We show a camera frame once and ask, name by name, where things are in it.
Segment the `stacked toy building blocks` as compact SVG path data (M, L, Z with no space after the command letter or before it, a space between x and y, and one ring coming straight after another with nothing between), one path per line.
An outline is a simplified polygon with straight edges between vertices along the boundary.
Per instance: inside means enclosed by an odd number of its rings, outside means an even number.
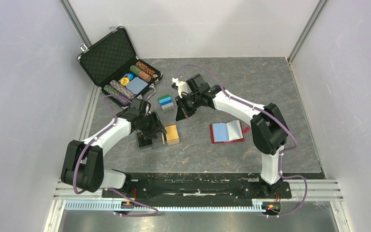
M172 100L172 98L171 98L171 96L169 94L160 96L158 98L158 102L159 102L159 105L160 105L161 109L164 112L165 111L170 111L170 110L172 110L174 108L173 100Z

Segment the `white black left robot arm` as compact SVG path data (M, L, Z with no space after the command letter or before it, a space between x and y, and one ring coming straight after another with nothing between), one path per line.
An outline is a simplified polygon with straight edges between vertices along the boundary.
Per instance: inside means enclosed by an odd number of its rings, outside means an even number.
M166 134L150 103L134 98L128 108L115 114L111 122L89 138L69 142L61 172L61 182L72 186L74 193L96 192L113 188L121 197L132 192L132 183L121 171L105 170L104 155L120 140L140 131L144 139L156 139Z

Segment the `red poker chip row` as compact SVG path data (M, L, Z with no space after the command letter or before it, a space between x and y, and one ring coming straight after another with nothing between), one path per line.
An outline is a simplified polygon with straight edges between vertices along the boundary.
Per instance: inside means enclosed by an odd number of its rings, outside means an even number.
M142 80L144 80L145 82L148 82L148 83L149 83L149 82L151 81L151 79L152 79L151 75L147 74L147 73L144 72L144 71L139 71L138 76L139 76Z

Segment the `purple grey poker chip row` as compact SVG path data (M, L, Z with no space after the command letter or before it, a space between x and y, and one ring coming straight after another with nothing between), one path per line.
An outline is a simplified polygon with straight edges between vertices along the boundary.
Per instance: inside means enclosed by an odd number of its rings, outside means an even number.
M135 98L135 94L132 93L130 90L128 90L126 87L121 85L119 82L116 80L112 80L110 82L110 86L116 89L120 94L122 94L124 97L126 97L128 100L132 100Z

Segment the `blue dealer chip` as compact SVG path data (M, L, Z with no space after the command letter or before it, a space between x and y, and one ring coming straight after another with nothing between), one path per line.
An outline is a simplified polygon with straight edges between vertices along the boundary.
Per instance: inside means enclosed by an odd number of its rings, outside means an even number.
M131 73L127 73L126 77L131 81L134 78L134 75Z

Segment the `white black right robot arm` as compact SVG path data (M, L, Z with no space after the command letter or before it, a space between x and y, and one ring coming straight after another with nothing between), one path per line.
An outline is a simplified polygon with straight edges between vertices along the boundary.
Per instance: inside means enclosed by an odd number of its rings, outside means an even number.
M187 81L173 78L172 87L177 90L178 107L176 120L190 118L199 107L209 107L228 113L250 125L253 143L261 152L260 192L272 197L279 191L281 167L278 155L289 135L289 129L278 106L256 104L230 93L219 85L210 86L200 74Z

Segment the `yellow dealer chip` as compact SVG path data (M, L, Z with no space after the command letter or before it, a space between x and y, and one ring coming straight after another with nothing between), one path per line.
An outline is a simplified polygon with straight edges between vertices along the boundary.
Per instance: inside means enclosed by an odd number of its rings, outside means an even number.
M128 77L122 77L119 81L119 83L122 85L122 86L126 86L128 83L130 82L130 79Z

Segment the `brown poker chip row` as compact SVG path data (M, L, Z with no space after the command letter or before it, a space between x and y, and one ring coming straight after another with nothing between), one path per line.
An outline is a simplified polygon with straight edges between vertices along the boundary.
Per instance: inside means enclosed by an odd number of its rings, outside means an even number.
M153 70L152 68L150 68L148 65L146 65L145 63L143 63L142 61L137 61L135 66L137 68L139 68L141 71L145 72L146 74L150 75L150 76L153 76L154 74L156 74L156 71Z

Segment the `orange card stack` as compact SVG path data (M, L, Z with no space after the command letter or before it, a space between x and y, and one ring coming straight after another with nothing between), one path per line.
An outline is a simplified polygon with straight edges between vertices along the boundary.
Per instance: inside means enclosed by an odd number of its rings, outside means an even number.
M162 133L162 142L167 145L175 145L180 142L176 125L165 127L166 133Z

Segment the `red leather card holder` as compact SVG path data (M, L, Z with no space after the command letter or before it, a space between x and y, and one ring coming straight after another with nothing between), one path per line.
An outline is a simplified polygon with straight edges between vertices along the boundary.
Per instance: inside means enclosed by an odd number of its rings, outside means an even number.
M209 128L212 144L244 142L245 134L250 131L250 126L243 127L239 120L210 124Z

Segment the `green purple poker chip row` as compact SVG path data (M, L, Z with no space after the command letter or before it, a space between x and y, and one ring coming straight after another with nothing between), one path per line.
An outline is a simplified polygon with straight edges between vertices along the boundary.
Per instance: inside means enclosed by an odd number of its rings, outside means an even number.
M107 92L109 95L112 96L113 99L115 99L120 106L127 106L129 104L129 100L122 95L120 92L118 92L116 89L111 87L110 85L105 85L103 87L103 90Z

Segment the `black card stack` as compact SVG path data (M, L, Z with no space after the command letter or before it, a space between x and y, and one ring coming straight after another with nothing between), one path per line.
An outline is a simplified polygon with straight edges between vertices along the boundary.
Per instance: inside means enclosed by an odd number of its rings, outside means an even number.
M139 149L145 149L153 146L152 139L146 139L142 132L136 134L137 146Z

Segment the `black aluminium poker chip case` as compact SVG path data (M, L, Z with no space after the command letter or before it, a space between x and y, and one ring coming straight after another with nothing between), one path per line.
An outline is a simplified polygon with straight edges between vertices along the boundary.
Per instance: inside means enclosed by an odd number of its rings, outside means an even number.
M89 76L95 86L99 87L104 94L108 94L103 90L105 85L110 85L112 80L120 81L122 77L126 77L127 73L131 73L130 66L135 65L137 61L142 61L150 68L156 71L148 83L148 86L141 93L135 95L135 98L143 97L151 88L155 86L163 77L161 71L140 59L136 53L134 45L129 37L129 34L124 26L111 27L110 32L94 43L90 47L81 44L81 54L77 56L77 62ZM110 96L110 99L118 106L118 102Z

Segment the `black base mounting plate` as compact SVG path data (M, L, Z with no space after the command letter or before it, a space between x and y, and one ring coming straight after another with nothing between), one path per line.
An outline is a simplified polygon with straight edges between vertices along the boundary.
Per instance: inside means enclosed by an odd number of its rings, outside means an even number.
M289 183L268 187L258 173L127 173L118 190L154 207L249 206L292 198Z

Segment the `clear plastic card box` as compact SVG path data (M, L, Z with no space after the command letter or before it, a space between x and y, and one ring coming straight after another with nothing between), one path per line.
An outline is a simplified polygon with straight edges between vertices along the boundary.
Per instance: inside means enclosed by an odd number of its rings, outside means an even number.
M150 148L161 148L164 146L169 146L167 144L163 144L162 137L160 135L158 135L157 139L152 139L152 142L153 142L153 146Z

